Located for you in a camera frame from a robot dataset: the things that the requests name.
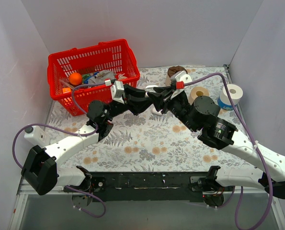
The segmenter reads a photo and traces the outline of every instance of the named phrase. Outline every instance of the white cable clip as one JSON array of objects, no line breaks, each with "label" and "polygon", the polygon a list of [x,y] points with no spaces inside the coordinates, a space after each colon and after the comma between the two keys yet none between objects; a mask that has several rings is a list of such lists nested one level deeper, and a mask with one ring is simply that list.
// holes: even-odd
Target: white cable clip
[{"label": "white cable clip", "polygon": [[82,140],[82,143],[83,143],[83,149],[85,148],[85,145],[84,145],[84,139],[83,137],[80,135],[80,132],[77,132],[77,136]]},{"label": "white cable clip", "polygon": [[257,149],[257,147],[258,147],[258,141],[257,140],[255,141],[255,145],[253,145],[253,147],[254,147],[254,150]]}]

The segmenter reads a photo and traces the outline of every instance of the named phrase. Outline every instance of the masking tape roll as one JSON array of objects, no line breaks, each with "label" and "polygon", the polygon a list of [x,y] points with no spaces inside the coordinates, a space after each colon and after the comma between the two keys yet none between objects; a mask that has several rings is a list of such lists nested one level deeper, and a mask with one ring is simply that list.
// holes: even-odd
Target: masking tape roll
[{"label": "masking tape roll", "polygon": [[200,86],[194,87],[191,90],[189,98],[188,98],[189,104],[192,104],[194,100],[199,96],[209,96],[208,90]]},{"label": "masking tape roll", "polygon": [[[238,85],[235,84],[228,84],[228,91],[230,94],[230,97],[232,98],[232,101],[235,105],[237,105],[240,101],[240,99],[243,96],[242,88],[240,88]],[[221,94],[218,98],[218,105],[225,110],[233,110],[232,105],[229,102],[227,91],[223,87]]]}]

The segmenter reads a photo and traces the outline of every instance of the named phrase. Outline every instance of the red basket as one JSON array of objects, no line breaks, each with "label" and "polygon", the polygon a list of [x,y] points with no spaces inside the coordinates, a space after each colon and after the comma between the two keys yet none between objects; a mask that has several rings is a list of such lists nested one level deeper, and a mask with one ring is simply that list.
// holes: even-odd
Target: red basket
[{"label": "red basket", "polygon": [[[58,101],[73,116],[83,112],[73,103],[71,93],[63,93],[60,79],[67,80],[74,72],[80,74],[108,69],[117,74],[124,74],[127,79],[123,83],[136,87],[140,74],[133,51],[125,39],[111,42],[100,42],[97,46],[83,49],[71,49],[48,57],[47,81],[50,85],[50,95]],[[75,91],[77,103],[88,111],[88,105],[93,100],[109,103],[112,101],[110,86],[97,86]]]}]

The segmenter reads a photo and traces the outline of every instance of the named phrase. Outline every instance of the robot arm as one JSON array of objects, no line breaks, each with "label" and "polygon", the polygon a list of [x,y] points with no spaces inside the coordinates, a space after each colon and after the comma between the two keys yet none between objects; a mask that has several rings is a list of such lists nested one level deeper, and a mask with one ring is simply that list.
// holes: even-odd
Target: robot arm
[{"label": "robot arm", "polygon": [[[43,149],[39,146],[33,147],[24,164],[22,176],[40,195],[46,194],[58,185],[71,185],[83,191],[90,191],[91,175],[87,170],[79,166],[65,169],[60,168],[60,165],[86,146],[105,138],[113,127],[110,121],[115,116],[127,110],[137,115],[154,104],[157,111],[171,111],[192,132],[201,130],[198,139],[207,146],[234,154],[256,166],[251,171],[225,170],[219,166],[212,166],[208,176],[192,183],[192,188],[196,191],[210,191],[225,186],[241,185],[267,191],[268,184],[263,165],[246,135],[233,124],[218,117],[220,108],[210,97],[200,96],[193,105],[188,103],[183,86],[179,84],[191,81],[190,76],[184,71],[178,72],[173,78],[175,80],[169,87],[152,87],[146,90],[115,81],[111,87],[113,101],[91,102],[87,113],[90,120],[77,131],[80,134],[90,133],[95,130],[97,123],[97,132],[86,137],[67,137]],[[274,181],[274,196],[285,198],[285,156],[260,144],[258,147]]]}]

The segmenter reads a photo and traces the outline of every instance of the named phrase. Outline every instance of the red cap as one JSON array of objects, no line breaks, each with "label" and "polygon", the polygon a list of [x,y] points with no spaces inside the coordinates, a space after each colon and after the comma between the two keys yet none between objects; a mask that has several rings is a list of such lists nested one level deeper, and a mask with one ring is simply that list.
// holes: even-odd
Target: red cap
[{"label": "red cap", "polygon": [[185,87],[184,82],[183,81],[178,81],[176,83],[176,89],[181,90]]}]

